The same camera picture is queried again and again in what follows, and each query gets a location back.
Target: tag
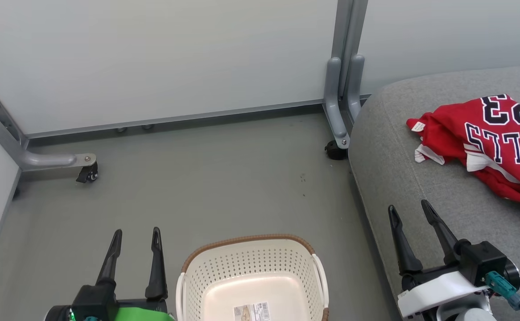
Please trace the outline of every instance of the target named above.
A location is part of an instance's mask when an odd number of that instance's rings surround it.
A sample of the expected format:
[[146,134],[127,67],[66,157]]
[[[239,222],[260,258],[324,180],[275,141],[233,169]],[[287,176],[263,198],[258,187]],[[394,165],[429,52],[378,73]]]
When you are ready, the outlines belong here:
[[426,125],[426,124],[423,124],[422,122],[417,122],[417,123],[415,124],[415,126],[413,126],[413,127],[411,128],[411,130],[412,130],[413,132],[422,132],[423,129],[425,129],[425,125]]
[[235,307],[234,321],[270,321],[268,302]]

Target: black caster wheel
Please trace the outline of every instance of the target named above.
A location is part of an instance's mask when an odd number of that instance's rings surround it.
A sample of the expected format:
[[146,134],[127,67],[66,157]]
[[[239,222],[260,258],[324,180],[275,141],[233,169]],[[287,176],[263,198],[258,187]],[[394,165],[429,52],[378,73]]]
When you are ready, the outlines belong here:
[[76,181],[80,183],[87,183],[88,181],[95,181],[99,173],[97,171],[97,162],[93,163],[91,166],[84,166],[78,175]]
[[327,146],[325,146],[324,149],[326,151],[327,157],[335,161],[340,161],[347,157],[347,150],[339,148],[335,140],[327,143]]

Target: plastic laundry basket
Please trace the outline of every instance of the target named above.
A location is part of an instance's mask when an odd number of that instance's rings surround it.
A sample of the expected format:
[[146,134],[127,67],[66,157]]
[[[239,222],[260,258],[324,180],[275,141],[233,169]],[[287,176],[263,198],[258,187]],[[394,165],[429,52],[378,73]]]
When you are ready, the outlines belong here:
[[289,234],[203,246],[177,282],[178,321],[326,321],[328,304],[321,261]]

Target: gray upholstery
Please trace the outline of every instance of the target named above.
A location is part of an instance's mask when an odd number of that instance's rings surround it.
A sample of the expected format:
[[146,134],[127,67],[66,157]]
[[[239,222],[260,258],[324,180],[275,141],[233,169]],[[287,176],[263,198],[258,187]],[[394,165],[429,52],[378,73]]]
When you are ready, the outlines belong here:
[[[405,121],[442,104],[506,93],[520,102],[520,67],[464,71],[407,79],[373,94],[355,121],[349,159],[393,295],[401,292],[387,206],[395,205],[407,238],[425,268],[443,264],[435,232],[421,210],[428,199],[456,237],[488,240],[520,269],[520,204],[500,199],[457,161],[416,163],[419,136]],[[501,298],[492,299],[499,321],[518,321]]]

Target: basket handle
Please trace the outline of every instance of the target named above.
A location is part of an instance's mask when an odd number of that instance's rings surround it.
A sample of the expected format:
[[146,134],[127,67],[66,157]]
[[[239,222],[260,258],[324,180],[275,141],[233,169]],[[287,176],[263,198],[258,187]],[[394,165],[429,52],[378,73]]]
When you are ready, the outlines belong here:
[[319,284],[322,289],[322,296],[323,296],[323,308],[329,307],[330,304],[330,295],[329,295],[329,289],[327,288],[327,278],[326,278],[326,272],[323,270],[322,261],[319,260],[318,256],[313,253],[311,256],[313,256],[315,260],[315,266],[318,268],[318,275],[319,275]]
[[183,286],[185,285],[185,273],[181,272],[177,280],[177,290],[175,292],[175,306],[177,308],[177,321],[183,321]]

